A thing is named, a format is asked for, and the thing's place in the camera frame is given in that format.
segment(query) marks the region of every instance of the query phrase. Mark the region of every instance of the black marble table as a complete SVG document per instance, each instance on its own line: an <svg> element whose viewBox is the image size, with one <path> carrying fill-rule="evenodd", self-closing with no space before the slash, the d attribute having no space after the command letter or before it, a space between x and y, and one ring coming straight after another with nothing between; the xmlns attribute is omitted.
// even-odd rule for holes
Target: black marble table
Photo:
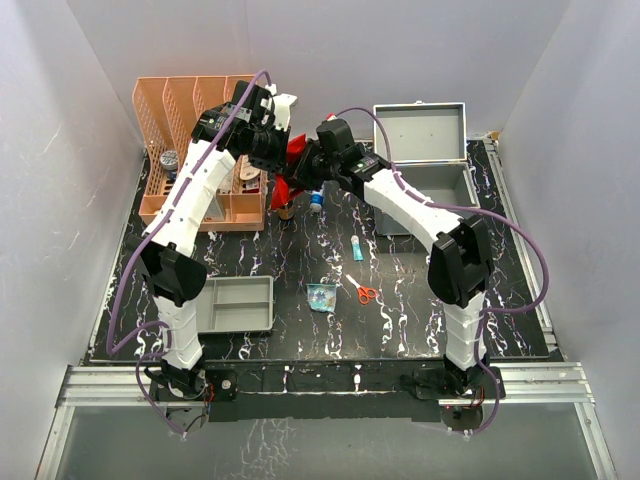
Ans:
<svg viewBox="0 0 640 480"><path fill-rule="evenodd" d="M504 215L504 208L484 144L468 144L469 162L480 204ZM140 234L144 224L137 215L146 185L147 170L140 178L126 234ZM205 358L210 362L364 361L378 359L441 358L446 334L442 306L427 281L425 248L410 236L378 237L372 209L350 194L329 186L321 215L312 214L309 196L296 200L294 221L285 226L276 212L267 214L264 231L258 233L202 233L195 258L211 276L271 275L274 278L273 330L254 334L202 335ZM521 306L531 301L526 277L511 232L487 219L495 272L487 303ZM353 260L350 238L360 237L364 261ZM149 351L160 351L155 329L143 331L116 356L105 351L107 323L113 297L129 252L121 250L108 291L108 300L85 363L134 363ZM380 292L376 301L361 305L350 273L362 285ZM335 313L318 313L307 304L308 283L335 283ZM129 279L116 328L116 341L136 325L155 320L157 310L145 286L135 274ZM501 358L548 357L535 312L492 317L485 341Z"/></svg>

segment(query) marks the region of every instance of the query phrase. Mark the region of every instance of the box lid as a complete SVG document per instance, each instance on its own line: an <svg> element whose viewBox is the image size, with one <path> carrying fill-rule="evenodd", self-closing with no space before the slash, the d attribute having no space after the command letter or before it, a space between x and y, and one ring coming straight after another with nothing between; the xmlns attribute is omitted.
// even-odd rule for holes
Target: box lid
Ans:
<svg viewBox="0 0 640 480"><path fill-rule="evenodd" d="M384 125L395 162L467 158L464 103L375 105L373 113ZM384 139L375 124L373 148L386 157Z"/></svg>

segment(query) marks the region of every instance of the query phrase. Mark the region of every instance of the red scissors handle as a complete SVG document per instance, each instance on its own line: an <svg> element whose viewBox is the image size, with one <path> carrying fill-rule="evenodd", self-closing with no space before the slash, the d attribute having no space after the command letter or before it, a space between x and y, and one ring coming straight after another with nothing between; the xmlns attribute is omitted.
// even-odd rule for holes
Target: red scissors handle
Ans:
<svg viewBox="0 0 640 480"><path fill-rule="evenodd" d="M378 292L376 292L373 288L370 287L360 287L358 288L358 300L362 305L366 305L369 303L369 300L372 298L376 298Z"/></svg>

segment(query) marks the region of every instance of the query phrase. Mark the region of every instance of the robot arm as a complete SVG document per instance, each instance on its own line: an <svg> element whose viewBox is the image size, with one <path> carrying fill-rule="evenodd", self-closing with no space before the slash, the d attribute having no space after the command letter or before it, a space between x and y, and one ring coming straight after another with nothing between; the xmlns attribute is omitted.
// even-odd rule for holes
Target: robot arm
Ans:
<svg viewBox="0 0 640 480"><path fill-rule="evenodd" d="M169 325L163 329L168 353L161 361L162 373L146 370L147 375L178 395L202 389L195 298L204 286L206 268L190 257L200 222L210 204L215 206L218 186L236 159L247 154L254 167L276 174L277 188L286 191L274 192L274 197L284 199L283 203L297 192L337 181L342 189L388 213L418 238L430 254L429 285L445 304L449 334L445 361L459 373L461 386L466 385L472 370L477 370L473 347L486 281L493 270L485 224L476 216L464 220L416 205L396 183L390 163L366 153L342 119L322 122L316 129L317 140L298 137L291 142L292 149L289 120L296 97L277 95L275 85L254 86L216 149L193 173L192 165L201 161L198 159L220 134L246 88L246 83L239 82L231 102L202 114L176 183L160 215L145 231L149 234L160 227L140 255L137 269L158 306L159 319ZM163 214L170 209L171 219L161 225ZM141 239L133 238L129 243L137 246L139 242ZM482 338L477 341L483 356L484 342Z"/></svg>

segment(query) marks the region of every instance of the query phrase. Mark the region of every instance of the plastic bag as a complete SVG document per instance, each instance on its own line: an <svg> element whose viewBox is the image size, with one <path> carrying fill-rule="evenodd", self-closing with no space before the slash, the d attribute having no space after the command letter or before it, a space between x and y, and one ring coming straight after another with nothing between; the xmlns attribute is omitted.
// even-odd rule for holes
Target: plastic bag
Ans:
<svg viewBox="0 0 640 480"><path fill-rule="evenodd" d="M307 284L307 301L311 310L333 312L336 309L337 285Z"/></svg>

